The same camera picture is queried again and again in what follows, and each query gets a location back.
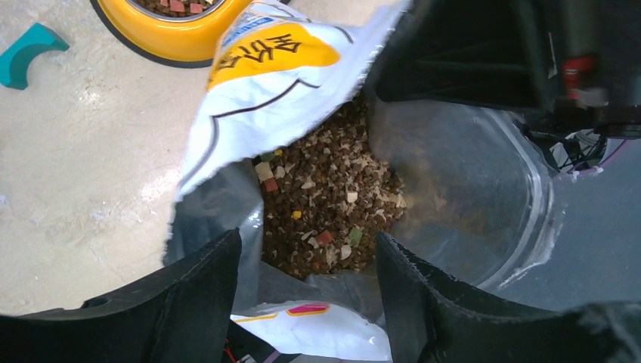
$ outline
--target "transparent plastic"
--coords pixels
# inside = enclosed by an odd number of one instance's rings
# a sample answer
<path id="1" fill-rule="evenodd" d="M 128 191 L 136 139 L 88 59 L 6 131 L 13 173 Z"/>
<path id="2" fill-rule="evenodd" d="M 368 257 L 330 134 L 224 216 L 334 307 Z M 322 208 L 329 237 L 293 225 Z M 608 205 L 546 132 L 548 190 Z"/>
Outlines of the transparent plastic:
<path id="1" fill-rule="evenodd" d="M 392 234 L 424 260 L 485 290 L 545 263 L 561 210 L 548 168 L 506 111 L 374 99 L 370 147 L 404 179 Z"/>

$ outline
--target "yellow label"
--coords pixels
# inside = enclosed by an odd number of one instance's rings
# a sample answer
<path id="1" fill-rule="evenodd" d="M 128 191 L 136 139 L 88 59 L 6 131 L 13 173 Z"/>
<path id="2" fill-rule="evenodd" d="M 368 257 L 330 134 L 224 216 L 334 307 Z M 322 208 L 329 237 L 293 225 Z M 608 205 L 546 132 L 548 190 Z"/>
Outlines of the yellow label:
<path id="1" fill-rule="evenodd" d="M 232 45 L 213 66 L 207 90 L 231 79 L 304 66 L 327 67 L 339 59 L 331 45 L 310 35 L 303 26 L 276 25 Z"/>

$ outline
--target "green food piece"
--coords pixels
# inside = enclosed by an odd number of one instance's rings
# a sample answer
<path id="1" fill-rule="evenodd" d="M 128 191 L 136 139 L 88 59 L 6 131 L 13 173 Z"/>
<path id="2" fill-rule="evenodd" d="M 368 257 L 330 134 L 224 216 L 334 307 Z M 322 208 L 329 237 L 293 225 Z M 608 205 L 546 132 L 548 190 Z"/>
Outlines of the green food piece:
<path id="1" fill-rule="evenodd" d="M 360 228 L 354 227 L 351 229 L 347 237 L 349 238 L 349 244 L 351 244 L 353 247 L 356 247 L 361 243 L 361 239 L 363 238 L 363 231 Z"/>
<path id="2" fill-rule="evenodd" d="M 270 161 L 272 161 L 275 158 L 276 158 L 276 154 L 274 154 L 274 153 L 265 153 L 265 154 L 261 155 L 261 161 L 263 161 L 265 163 L 269 163 Z"/>

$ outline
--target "red food piece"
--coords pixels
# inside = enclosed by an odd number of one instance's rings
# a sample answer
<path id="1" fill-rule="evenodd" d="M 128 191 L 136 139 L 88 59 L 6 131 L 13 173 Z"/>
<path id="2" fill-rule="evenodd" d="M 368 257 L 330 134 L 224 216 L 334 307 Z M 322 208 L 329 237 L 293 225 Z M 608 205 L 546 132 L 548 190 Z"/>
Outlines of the red food piece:
<path id="1" fill-rule="evenodd" d="M 278 191 L 278 184 L 276 183 L 276 179 L 269 178 L 265 180 L 264 183 L 265 189 L 267 189 L 268 193 L 271 193 L 272 191 Z"/>
<path id="2" fill-rule="evenodd" d="M 189 4 L 189 11 L 191 11 L 192 14 L 200 14 L 203 12 L 203 6 L 192 2 Z"/>
<path id="3" fill-rule="evenodd" d="M 326 246 L 334 240 L 334 236 L 329 231 L 324 231 L 323 233 L 319 234 L 316 236 L 316 241 L 318 244 L 321 246 Z"/>
<path id="4" fill-rule="evenodd" d="M 169 10 L 184 13 L 184 4 L 179 0 L 169 0 Z"/>

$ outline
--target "red component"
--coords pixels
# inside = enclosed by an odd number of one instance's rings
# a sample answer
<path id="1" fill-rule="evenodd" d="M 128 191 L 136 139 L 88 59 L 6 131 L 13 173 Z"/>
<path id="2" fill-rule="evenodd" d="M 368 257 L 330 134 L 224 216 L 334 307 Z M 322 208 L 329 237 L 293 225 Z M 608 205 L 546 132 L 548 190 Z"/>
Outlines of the red component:
<path id="1" fill-rule="evenodd" d="M 227 357 L 229 357 L 231 363 L 238 363 L 234 354 L 231 353 L 231 348 L 229 348 L 229 339 L 225 339 L 225 348 L 223 350 L 227 353 Z"/>
<path id="2" fill-rule="evenodd" d="M 179 0 L 169 0 L 169 10 L 184 13 L 184 4 Z"/>
<path id="3" fill-rule="evenodd" d="M 189 11 L 191 11 L 192 14 L 200 14 L 203 12 L 203 6 L 192 2 L 189 4 Z"/>
<path id="4" fill-rule="evenodd" d="M 272 191 L 278 191 L 278 183 L 276 183 L 276 179 L 269 178 L 263 183 L 265 183 L 265 189 L 267 189 L 268 193 L 271 193 Z"/>
<path id="5" fill-rule="evenodd" d="M 329 231 L 324 231 L 323 233 L 319 234 L 316 236 L 316 241 L 318 244 L 321 246 L 326 246 L 334 240 L 334 236 Z"/>
<path id="6" fill-rule="evenodd" d="M 565 90 L 568 92 L 568 98 L 576 100 L 579 98 L 577 93 L 581 89 L 581 74 L 596 69 L 596 57 L 580 57 L 568 60 L 563 65 L 563 80 L 565 81 Z"/>

